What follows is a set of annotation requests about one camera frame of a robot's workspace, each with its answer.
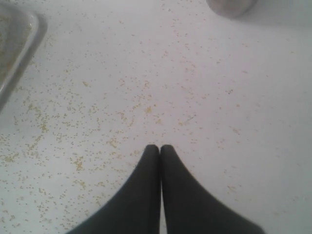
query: speckled floor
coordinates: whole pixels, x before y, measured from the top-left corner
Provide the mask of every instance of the speckled floor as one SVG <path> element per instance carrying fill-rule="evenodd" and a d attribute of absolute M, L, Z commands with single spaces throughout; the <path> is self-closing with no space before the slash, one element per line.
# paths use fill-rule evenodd
<path fill-rule="evenodd" d="M 311 1 L 11 2 L 48 31 L 0 113 L 0 233 L 65 234 L 148 143 L 267 233 L 311 233 Z"/>

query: metal object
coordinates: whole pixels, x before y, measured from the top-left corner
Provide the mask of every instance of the metal object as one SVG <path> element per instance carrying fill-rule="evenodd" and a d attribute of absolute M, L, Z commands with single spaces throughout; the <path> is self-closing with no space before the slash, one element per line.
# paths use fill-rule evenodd
<path fill-rule="evenodd" d="M 236 18 L 244 14 L 257 0 L 207 0 L 209 7 L 218 15 Z"/>
<path fill-rule="evenodd" d="M 39 28 L 35 13 L 0 3 L 0 98 L 35 50 Z"/>

